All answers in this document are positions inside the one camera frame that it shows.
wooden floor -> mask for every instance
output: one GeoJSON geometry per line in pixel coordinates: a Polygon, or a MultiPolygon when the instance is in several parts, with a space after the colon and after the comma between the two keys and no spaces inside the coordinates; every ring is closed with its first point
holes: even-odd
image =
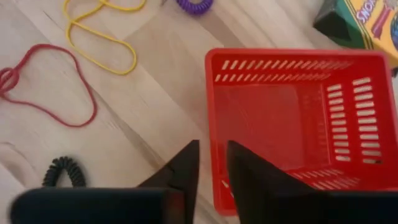
{"type": "MultiPolygon", "coordinates": [[[[112,0],[132,6],[138,0],[112,0]]],[[[93,8],[96,0],[72,0],[69,13],[93,8]]],[[[84,21],[137,50],[136,69],[119,77],[78,55],[99,103],[96,120],[71,129],[46,114],[0,100],[0,223],[12,198],[39,187],[51,160],[72,156],[90,187],[132,187],[148,178],[192,139],[201,144],[195,223],[237,223],[213,208],[204,58],[215,47],[335,49],[312,28],[320,0],[215,0],[201,17],[184,13],[174,0],[148,0],[137,13],[110,8],[84,21]]],[[[13,67],[34,44],[71,49],[62,0],[0,0],[0,68],[13,67]]],[[[128,68],[123,47],[79,28],[73,40],[112,68],[128,68]]],[[[35,55],[10,94],[50,108],[80,123],[91,105],[73,62],[66,55],[35,55]]]]}

red rubber band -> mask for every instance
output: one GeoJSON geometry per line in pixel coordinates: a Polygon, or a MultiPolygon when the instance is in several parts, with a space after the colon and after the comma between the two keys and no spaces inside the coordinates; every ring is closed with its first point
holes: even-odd
{"type": "Polygon", "coordinates": [[[73,56],[73,54],[64,48],[61,47],[57,47],[54,45],[50,45],[50,44],[37,44],[35,46],[33,46],[32,48],[30,48],[24,58],[15,66],[15,68],[4,68],[2,70],[0,70],[0,98],[10,102],[10,103],[14,103],[14,104],[18,104],[18,105],[26,105],[26,106],[31,106],[33,108],[36,108],[38,110],[43,111],[44,113],[47,113],[48,115],[50,115],[53,119],[55,119],[56,121],[58,121],[59,123],[71,127],[71,128],[81,128],[84,126],[89,125],[96,117],[97,112],[98,112],[98,105],[97,102],[94,98],[93,92],[88,84],[88,82],[86,81],[86,79],[83,76],[83,73],[81,72],[80,69],[80,65],[79,62],[77,61],[76,57],[73,56]],[[93,113],[91,114],[90,118],[85,121],[82,124],[70,124],[67,123],[66,121],[62,120],[59,116],[55,115],[53,112],[49,111],[48,109],[45,109],[39,105],[36,105],[34,103],[30,103],[27,101],[19,101],[19,100],[13,100],[10,99],[6,93],[9,92],[10,90],[12,90],[19,81],[19,71],[24,67],[24,65],[29,61],[30,57],[38,50],[40,49],[54,49],[54,50],[59,50],[62,52],[65,52],[66,54],[68,54],[69,56],[72,57],[73,61],[75,62],[75,66],[76,66],[76,70],[79,74],[79,77],[81,79],[81,81],[83,82],[84,86],[87,89],[87,92],[90,96],[90,100],[93,104],[93,113]]]}

rubber band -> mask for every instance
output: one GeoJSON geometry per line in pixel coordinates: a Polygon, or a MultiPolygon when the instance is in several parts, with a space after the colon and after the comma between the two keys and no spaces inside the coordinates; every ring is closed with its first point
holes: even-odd
{"type": "Polygon", "coordinates": [[[112,72],[112,73],[114,73],[116,75],[127,75],[129,72],[134,70],[134,68],[137,65],[137,54],[136,54],[136,51],[133,49],[133,47],[131,47],[130,44],[128,44],[127,42],[125,42],[123,40],[118,40],[118,39],[115,39],[115,38],[113,38],[113,37],[111,37],[109,35],[106,35],[106,34],[103,34],[101,32],[98,32],[98,31],[96,31],[96,30],[94,30],[94,29],[92,29],[92,28],[90,28],[88,26],[85,26],[85,25],[83,25],[83,24],[81,24],[79,22],[81,20],[83,20],[84,18],[95,14],[103,6],[108,6],[108,7],[111,7],[113,9],[117,9],[117,10],[124,11],[124,12],[138,11],[138,10],[140,10],[140,9],[142,9],[144,7],[144,5],[146,3],[146,0],[141,0],[140,4],[137,7],[121,7],[121,6],[117,6],[115,4],[112,4],[112,3],[108,2],[108,0],[99,0],[99,4],[94,9],[92,9],[91,11],[86,12],[86,13],[76,17],[75,19],[72,19],[69,16],[69,14],[68,14],[68,3],[69,2],[70,2],[70,0],[65,0],[63,2],[63,13],[66,16],[66,18],[68,19],[68,25],[67,25],[67,29],[65,31],[65,34],[66,34],[66,38],[68,40],[69,45],[73,49],[75,49],[79,54],[81,54],[83,57],[87,58],[89,61],[95,63],[99,67],[101,67],[101,68],[103,68],[103,69],[105,69],[105,70],[107,70],[109,72],[112,72]],[[92,33],[94,35],[97,35],[99,37],[102,37],[104,39],[110,40],[112,42],[115,42],[115,43],[118,43],[118,44],[121,44],[121,45],[124,45],[125,47],[127,47],[129,49],[129,51],[131,52],[132,56],[133,56],[131,66],[127,70],[124,70],[124,71],[114,70],[112,68],[109,68],[109,67],[103,65],[99,61],[97,61],[94,58],[92,58],[91,56],[89,56],[86,52],[84,52],[83,50],[81,50],[78,47],[76,47],[76,45],[72,42],[71,29],[72,29],[73,26],[80,27],[83,30],[88,31],[88,32],[90,32],[90,33],[92,33]]]}
{"type": "Polygon", "coordinates": [[[33,108],[36,108],[49,116],[51,116],[53,119],[58,121],[59,123],[68,126],[70,128],[81,128],[84,126],[89,125],[96,117],[97,112],[98,112],[98,105],[97,102],[95,101],[93,91],[91,90],[88,82],[83,76],[83,73],[81,72],[79,62],[77,61],[76,57],[67,49],[63,49],[58,46],[50,45],[50,44],[37,44],[33,47],[31,47],[25,54],[25,56],[22,58],[22,60],[14,67],[14,68],[4,68],[0,70],[0,98],[14,104],[18,105],[25,105],[25,106],[31,106],[33,108]],[[90,96],[91,103],[93,105],[93,113],[91,114],[90,118],[88,118],[87,121],[81,124],[70,124],[67,123],[66,121],[62,120],[59,116],[55,115],[53,112],[49,111],[48,109],[45,109],[39,105],[36,105],[31,102],[27,101],[20,101],[20,100],[13,100],[7,96],[7,92],[12,90],[19,82],[19,72],[20,70],[25,66],[25,64],[29,61],[31,56],[38,50],[40,49],[53,49],[53,50],[59,50],[62,52],[65,52],[71,58],[73,59],[77,73],[79,74],[79,77],[81,81],[83,82],[84,86],[86,87],[86,90],[88,92],[88,95],[90,96]]]}

yellow rubber band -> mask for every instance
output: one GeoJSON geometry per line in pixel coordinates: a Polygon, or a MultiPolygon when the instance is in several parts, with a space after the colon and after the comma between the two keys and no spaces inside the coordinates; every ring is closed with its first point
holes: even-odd
{"type": "Polygon", "coordinates": [[[114,73],[116,75],[127,75],[129,72],[131,72],[137,65],[137,54],[136,54],[136,51],[133,49],[133,47],[131,47],[130,44],[128,44],[125,41],[118,40],[118,39],[115,39],[113,37],[110,37],[110,36],[108,36],[106,34],[98,32],[96,30],[93,30],[92,28],[90,28],[88,26],[85,26],[83,24],[80,24],[79,22],[82,19],[84,19],[84,18],[86,18],[88,16],[91,16],[94,13],[98,12],[103,6],[108,6],[108,7],[111,7],[111,8],[120,10],[120,11],[125,11],[125,12],[138,11],[138,10],[142,9],[142,7],[144,7],[144,5],[146,3],[146,0],[142,0],[141,3],[137,7],[121,7],[121,6],[117,6],[115,4],[109,3],[108,0],[99,0],[100,3],[93,10],[91,10],[89,12],[86,12],[86,13],[76,17],[75,19],[72,19],[69,16],[69,14],[68,14],[67,10],[68,10],[68,3],[69,2],[70,2],[70,0],[65,0],[63,2],[63,13],[66,16],[66,18],[68,19],[68,25],[67,25],[67,29],[65,31],[65,34],[66,34],[66,37],[67,37],[69,45],[73,49],[75,49],[79,54],[81,54],[82,56],[84,56],[88,60],[92,61],[93,63],[95,63],[99,67],[101,67],[101,68],[103,68],[103,69],[105,69],[105,70],[107,70],[109,72],[112,72],[112,73],[114,73]],[[132,53],[132,56],[133,56],[132,65],[130,66],[130,68],[128,68],[125,71],[113,70],[112,68],[108,68],[107,66],[103,65],[99,61],[97,61],[94,58],[90,57],[86,52],[84,52],[81,49],[79,49],[78,47],[76,47],[75,44],[72,42],[72,38],[70,36],[71,35],[70,32],[71,32],[71,29],[72,29],[73,26],[78,26],[78,27],[80,27],[80,28],[82,28],[82,29],[94,34],[94,35],[100,36],[100,37],[105,38],[107,40],[110,40],[112,42],[115,42],[115,43],[122,44],[122,45],[126,46],[130,50],[130,52],[132,53]]]}

basket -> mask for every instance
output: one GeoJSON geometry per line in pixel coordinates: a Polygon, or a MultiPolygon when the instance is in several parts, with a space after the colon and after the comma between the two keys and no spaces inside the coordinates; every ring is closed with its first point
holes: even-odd
{"type": "Polygon", "coordinates": [[[214,49],[206,80],[220,214],[236,214],[229,140],[316,189],[398,190],[396,108],[381,54],[214,49]]]}

